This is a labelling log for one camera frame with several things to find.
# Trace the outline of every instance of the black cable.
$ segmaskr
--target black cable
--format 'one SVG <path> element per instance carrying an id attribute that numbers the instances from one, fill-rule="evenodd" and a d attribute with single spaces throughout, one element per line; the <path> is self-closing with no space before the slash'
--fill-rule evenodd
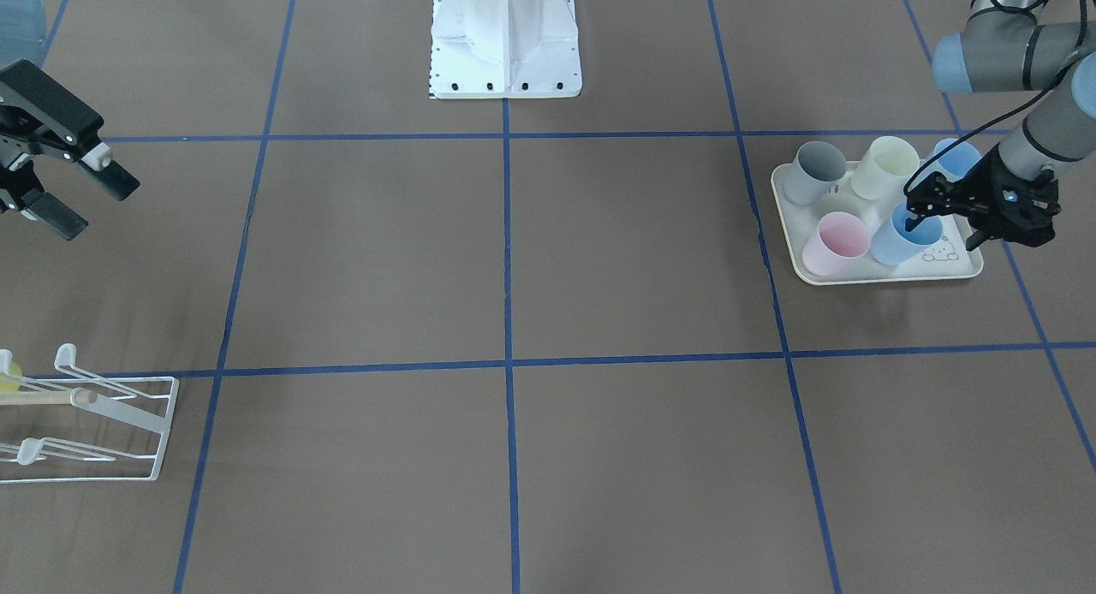
<path id="1" fill-rule="evenodd" d="M 1027 10 L 1023 8 L 1011 9 L 1009 5 L 1002 5 L 1001 2 L 997 0 L 990 0 L 990 2 L 993 2 L 994 8 L 1002 10 L 1002 12 L 1014 13 L 1009 12 L 1009 10 L 1018 10 L 1018 12 L 1015 13 L 1021 13 L 1025 12 L 1025 10 Z M 1065 59 L 1064 62 L 1062 64 L 1062 67 L 1059 68 L 1059 71 L 1054 76 L 1054 79 L 1051 81 L 1050 85 L 1046 87 L 1044 90 L 1040 91 L 1037 95 L 1035 95 L 1035 98 L 1027 100 L 1027 102 L 1023 103 L 1023 105 L 1014 107 L 1014 110 L 1011 110 L 1008 113 L 1000 115 L 1000 117 L 994 118 L 992 122 L 983 123 L 983 125 L 979 126 L 978 129 L 971 130 L 970 133 L 962 135 L 961 138 L 956 140 L 955 142 L 951 142 L 951 145 L 948 145 L 945 149 L 939 150 L 939 152 L 936 153 L 936 156 L 928 158 L 928 160 L 926 160 L 924 164 L 921 164 L 921 168 L 917 169 L 917 172 L 913 173 L 913 176 L 911 176 L 910 180 L 905 182 L 905 185 L 902 185 L 902 193 L 909 195 L 910 185 L 913 184 L 916 178 L 921 176 L 921 173 L 925 172 L 925 170 L 928 169 L 928 167 L 936 163 L 936 161 L 939 160 L 939 158 L 946 156 L 949 152 L 949 150 L 959 147 L 960 145 L 962 145 L 962 142 L 966 142 L 971 138 L 974 138 L 975 135 L 984 133 L 984 130 L 987 130 L 991 127 L 997 125 L 998 123 L 1004 122 L 1006 118 L 1014 117 L 1014 115 L 1018 115 L 1024 111 L 1027 111 L 1029 107 L 1035 106 L 1039 102 L 1039 100 L 1047 98 L 1047 94 L 1055 90 L 1058 85 L 1062 83 L 1062 80 L 1065 79 L 1065 75 L 1069 73 L 1070 68 L 1073 68 L 1073 65 L 1076 65 L 1081 59 L 1084 59 L 1084 56 L 1077 49 L 1080 49 L 1082 45 L 1084 45 L 1086 37 L 1088 37 L 1088 0 L 1081 0 L 1081 30 L 1077 32 L 1076 44 L 1073 47 L 1073 53 L 1070 53 L 1069 58 Z"/>
<path id="2" fill-rule="evenodd" d="M 1081 30 L 1077 33 L 1077 44 L 1073 45 L 1074 50 L 1085 44 L 1088 37 L 1088 0 L 1081 0 Z"/>

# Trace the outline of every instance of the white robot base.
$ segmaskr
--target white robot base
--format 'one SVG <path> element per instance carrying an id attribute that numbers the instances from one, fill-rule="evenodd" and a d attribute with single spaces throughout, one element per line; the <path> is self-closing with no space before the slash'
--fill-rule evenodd
<path id="1" fill-rule="evenodd" d="M 574 0 L 434 0 L 430 95 L 574 98 L 582 91 Z"/>

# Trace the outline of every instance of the blue object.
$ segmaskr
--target blue object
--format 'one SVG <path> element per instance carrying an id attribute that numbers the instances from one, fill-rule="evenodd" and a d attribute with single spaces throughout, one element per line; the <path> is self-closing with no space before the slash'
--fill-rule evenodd
<path id="1" fill-rule="evenodd" d="M 936 45 L 933 56 L 933 82 L 944 93 L 974 93 L 962 53 L 962 36 L 952 33 Z"/>
<path id="2" fill-rule="evenodd" d="M 939 216 L 924 220 L 913 232 L 905 231 L 905 219 L 912 217 L 905 205 L 897 205 L 891 212 L 891 219 L 886 220 L 871 238 L 871 258 L 884 265 L 898 266 L 921 254 L 944 236 L 944 222 Z"/>
<path id="3" fill-rule="evenodd" d="M 1077 71 L 1073 72 L 1071 88 L 1073 101 L 1077 103 L 1081 111 L 1096 119 L 1096 53 L 1077 65 Z"/>
<path id="4" fill-rule="evenodd" d="M 0 65 L 46 60 L 46 9 L 42 0 L 0 0 Z"/>
<path id="5" fill-rule="evenodd" d="M 940 150 L 947 149 L 955 142 L 956 138 L 944 138 L 944 140 L 936 142 L 936 148 L 933 149 L 933 156 L 939 153 Z M 944 170 L 947 170 L 947 174 L 954 175 L 956 181 L 960 178 L 967 176 L 967 173 L 974 168 L 979 161 L 982 160 L 982 152 L 978 150 L 977 147 L 971 145 L 971 142 L 959 142 L 955 149 L 948 150 L 936 161 L 937 164 Z"/>

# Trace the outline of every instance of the yellow object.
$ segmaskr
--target yellow object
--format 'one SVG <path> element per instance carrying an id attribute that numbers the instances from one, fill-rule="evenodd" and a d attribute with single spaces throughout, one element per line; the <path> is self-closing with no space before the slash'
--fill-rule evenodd
<path id="1" fill-rule="evenodd" d="M 15 363 L 11 364 L 11 373 L 15 376 L 23 375 L 23 368 Z M 19 390 L 19 382 L 12 382 L 7 378 L 0 378 L 0 393 L 11 393 Z"/>

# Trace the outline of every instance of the gray cup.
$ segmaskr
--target gray cup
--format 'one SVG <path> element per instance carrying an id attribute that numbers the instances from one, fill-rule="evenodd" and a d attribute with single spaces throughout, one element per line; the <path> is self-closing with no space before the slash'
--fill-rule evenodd
<path id="1" fill-rule="evenodd" d="M 830 142 L 807 142 L 784 180 L 784 195 L 796 205 L 810 205 L 845 176 L 845 156 Z"/>

